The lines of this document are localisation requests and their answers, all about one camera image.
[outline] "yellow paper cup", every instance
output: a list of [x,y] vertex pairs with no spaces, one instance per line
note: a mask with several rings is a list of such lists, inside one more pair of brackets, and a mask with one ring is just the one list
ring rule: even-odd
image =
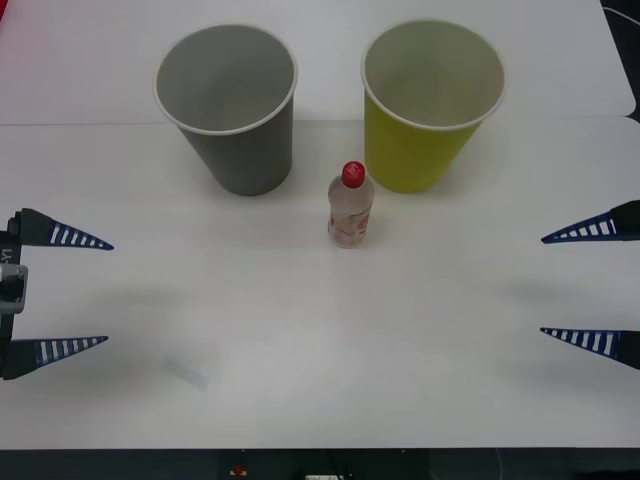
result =
[[395,192],[435,184],[482,121],[507,78],[496,51],[454,23],[416,20],[382,33],[362,58],[365,161]]

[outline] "table surface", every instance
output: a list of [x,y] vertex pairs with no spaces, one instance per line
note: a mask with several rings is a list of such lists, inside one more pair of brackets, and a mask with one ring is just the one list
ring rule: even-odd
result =
[[389,26],[444,18],[483,34],[517,115],[617,115],[635,101],[598,0],[18,0],[0,24],[0,124],[158,122],[155,70],[204,25],[254,23],[292,48],[296,117],[362,118],[360,58]]
[[540,238],[637,198],[640,126],[498,113],[432,191],[326,234],[359,122],[296,122],[266,196],[223,191],[171,125],[1,127],[0,218],[113,252],[26,248],[16,338],[109,335],[1,385],[0,449],[638,447],[637,371],[542,326],[638,328],[634,244]]

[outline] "red bottle cap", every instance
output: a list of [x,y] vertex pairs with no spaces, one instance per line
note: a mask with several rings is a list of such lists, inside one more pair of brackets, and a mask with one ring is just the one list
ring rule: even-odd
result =
[[360,162],[347,162],[342,168],[342,183],[345,187],[358,188],[364,183],[365,169]]

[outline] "cup rim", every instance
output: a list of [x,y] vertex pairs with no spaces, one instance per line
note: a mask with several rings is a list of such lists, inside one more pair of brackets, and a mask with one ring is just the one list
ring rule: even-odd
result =
[[[282,47],[286,50],[286,52],[289,54],[289,58],[291,59],[291,63],[293,65],[293,78],[291,80],[291,87],[289,88],[289,92],[287,92],[287,95],[285,96],[284,100],[282,101],[282,103],[280,103],[271,113],[269,113],[267,116],[261,118],[260,120],[253,122],[249,125],[245,125],[243,127],[238,127],[238,128],[234,128],[232,130],[204,130],[202,128],[196,128],[196,127],[192,127],[191,125],[187,125],[186,123],[181,122],[180,120],[176,119],[173,115],[171,115],[165,108],[164,105],[162,105],[162,101],[160,100],[160,97],[158,96],[158,75],[160,74],[160,69],[162,68],[162,65],[164,64],[164,61],[167,59],[167,56],[173,51],[173,49],[175,47],[177,47],[180,43],[182,43],[183,41],[185,41],[187,38],[191,37],[192,35],[196,35],[204,30],[209,30],[212,28],[216,28],[216,27],[247,27],[247,28],[251,28],[253,30],[257,30],[259,32],[262,33],[266,33],[267,35],[271,36],[272,38],[274,38],[280,45],[282,45]],[[181,37],[180,39],[178,39],[177,41],[175,41],[173,44],[171,44],[171,46],[166,50],[165,54],[162,56],[162,60],[160,61],[160,64],[158,65],[158,68],[156,69],[156,74],[154,76],[153,79],[153,97],[156,101],[156,105],[158,106],[158,108],[160,109],[160,111],[162,112],[162,114],[167,117],[167,119],[169,119],[169,121],[171,123],[173,123],[174,125],[187,130],[189,132],[192,133],[198,133],[200,135],[208,135],[211,137],[222,137],[222,136],[226,136],[226,135],[236,135],[238,133],[242,133],[242,132],[247,132],[249,130],[253,130],[255,128],[258,128],[260,125],[264,125],[265,123],[267,123],[269,120],[271,120],[273,117],[275,117],[278,113],[280,113],[289,103],[289,101],[291,101],[291,98],[293,97],[293,93],[296,89],[296,85],[298,83],[298,63],[296,62],[296,58],[293,55],[293,51],[291,50],[291,48],[289,48],[289,46],[277,35],[273,34],[272,32],[270,32],[269,30],[266,30],[264,28],[258,27],[256,25],[252,25],[250,23],[215,23],[212,25],[206,25],[202,28],[199,28],[197,30],[194,30],[192,32],[187,33],[186,35],[184,35],[183,37]]]
[[[443,126],[435,126],[435,125],[424,125],[424,124],[421,124],[421,123],[412,122],[411,120],[407,120],[406,118],[403,118],[400,115],[398,115],[397,113],[394,113],[391,110],[389,110],[387,107],[385,107],[382,104],[382,102],[380,100],[378,100],[378,98],[373,94],[373,91],[371,90],[371,87],[369,86],[369,82],[367,81],[367,75],[366,75],[366,72],[365,72],[365,63],[366,63],[366,60],[367,60],[367,55],[369,54],[369,51],[371,50],[371,47],[373,46],[373,44],[375,42],[377,42],[387,32],[389,32],[389,31],[391,31],[391,30],[393,30],[395,28],[398,28],[398,27],[403,27],[405,25],[410,25],[412,23],[444,23],[444,24],[448,24],[448,25],[453,25],[453,26],[458,27],[458,28],[463,28],[463,29],[468,30],[469,32],[477,35],[478,37],[480,37],[480,39],[483,42],[485,42],[491,50],[493,50],[493,52],[496,54],[496,57],[498,57],[498,62],[500,62],[500,66],[502,67],[503,85],[502,85],[502,91],[500,92],[500,96],[498,97],[498,99],[496,100],[494,105],[489,110],[487,110],[485,113],[483,113],[478,118],[474,118],[473,120],[470,120],[468,122],[461,123],[461,124],[458,124],[458,125],[447,125],[447,126],[443,127]],[[397,121],[399,121],[401,123],[404,123],[405,125],[409,125],[410,127],[417,128],[417,129],[420,129],[420,130],[436,131],[436,132],[451,132],[451,131],[463,130],[465,128],[469,128],[469,127],[473,127],[475,125],[479,125],[482,121],[484,121],[485,119],[489,118],[498,109],[498,107],[500,106],[500,104],[504,100],[505,94],[507,92],[507,85],[509,83],[509,77],[507,75],[507,69],[505,68],[504,62],[502,61],[502,56],[500,55],[500,53],[498,52],[496,47],[493,46],[483,35],[479,34],[475,30],[471,30],[470,28],[465,27],[464,25],[460,25],[459,23],[450,22],[449,20],[442,20],[442,19],[439,19],[439,18],[431,18],[431,17],[418,18],[418,19],[408,20],[408,21],[402,22],[402,23],[397,23],[397,24],[391,25],[389,28],[387,28],[383,32],[381,32],[378,35],[376,35],[368,43],[367,47],[364,50],[364,54],[362,55],[362,60],[360,62],[360,76],[361,76],[361,79],[362,79],[362,83],[364,84],[365,92],[367,93],[369,98],[373,101],[373,103],[375,103],[376,106],[378,108],[380,108],[384,113],[386,113],[387,115],[389,115],[393,119],[395,119],[395,120],[397,120]]]

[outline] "bottle label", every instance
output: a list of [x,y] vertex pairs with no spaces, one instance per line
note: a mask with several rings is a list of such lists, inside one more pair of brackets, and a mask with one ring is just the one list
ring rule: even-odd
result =
[[329,218],[329,234],[341,245],[355,247],[359,245],[367,234],[369,212],[371,207],[355,215],[339,216],[331,212]]

